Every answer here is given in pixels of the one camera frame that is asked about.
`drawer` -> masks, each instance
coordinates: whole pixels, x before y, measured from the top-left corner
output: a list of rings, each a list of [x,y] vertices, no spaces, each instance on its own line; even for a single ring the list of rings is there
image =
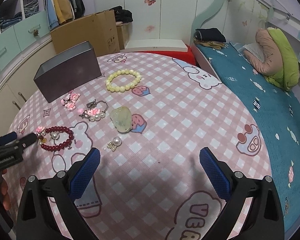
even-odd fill
[[[0,136],[5,135],[21,107],[10,88],[5,84],[0,90]]]
[[[0,34],[0,71],[21,52],[13,27]]]
[[[35,41],[49,33],[46,12],[40,12],[13,26],[21,50],[25,50]],[[34,36],[34,31],[38,30],[38,36]]]
[[[38,89],[33,78],[40,65],[55,55],[56,51],[52,42],[50,42],[27,59],[26,62],[24,62],[9,78],[7,85],[21,103],[20,106],[23,106],[26,100],[28,100]]]

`blue gripper pad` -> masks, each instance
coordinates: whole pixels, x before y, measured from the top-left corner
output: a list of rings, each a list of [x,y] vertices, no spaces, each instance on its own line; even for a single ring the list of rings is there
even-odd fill
[[[99,164],[100,151],[95,149],[70,182],[69,197],[73,202],[82,197]]]
[[[231,198],[230,182],[219,168],[218,163],[216,163],[216,158],[213,158],[211,154],[209,148],[205,147],[201,149],[199,155],[200,164],[219,198],[228,201]]]

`cardboard box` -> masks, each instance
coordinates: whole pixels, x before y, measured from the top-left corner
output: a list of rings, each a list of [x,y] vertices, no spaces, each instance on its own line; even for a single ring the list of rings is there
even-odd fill
[[[85,41],[90,42],[97,57],[120,52],[113,10],[76,19],[55,28],[50,34],[57,53]]]
[[[100,76],[97,57],[91,44],[86,41],[41,64],[33,80],[47,102],[51,103]]]
[[[117,27],[118,40],[120,49],[125,49],[129,41],[128,24]]]

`human hand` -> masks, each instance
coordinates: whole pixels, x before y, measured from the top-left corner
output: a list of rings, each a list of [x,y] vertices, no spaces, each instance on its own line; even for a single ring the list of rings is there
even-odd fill
[[[7,169],[2,171],[2,174],[6,174]],[[3,207],[5,210],[9,210],[11,208],[11,202],[10,202],[10,197],[8,194],[8,184],[5,181],[5,179],[2,180],[1,185],[0,185],[0,191],[3,196]]]

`table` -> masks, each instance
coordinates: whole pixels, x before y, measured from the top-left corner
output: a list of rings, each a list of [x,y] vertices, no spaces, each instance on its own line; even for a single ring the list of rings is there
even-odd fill
[[[70,149],[54,153],[32,145],[25,150],[24,161],[8,170],[12,218],[16,220],[30,175],[50,178],[96,147],[100,166],[75,204],[100,240],[199,240],[225,205],[200,166],[200,150],[209,147],[233,171],[261,179],[271,175],[262,134],[239,98],[202,69],[158,54],[126,53],[121,55],[126,59],[118,62],[119,55],[99,57],[102,77],[74,90],[81,94],[77,108],[95,98],[108,102],[104,119],[82,119],[60,104],[63,97],[49,104],[39,91],[16,116],[10,131],[18,136],[38,125],[61,125],[74,131],[76,141]],[[138,88],[124,93],[106,90],[106,77],[126,68],[142,74]],[[113,82],[132,80],[124,75]],[[109,118],[119,106],[127,106],[133,114],[133,130],[126,134],[119,134]],[[106,145],[115,136],[122,145],[112,152]],[[69,237],[50,202],[62,234]],[[249,206],[247,200],[231,236],[240,231]]]

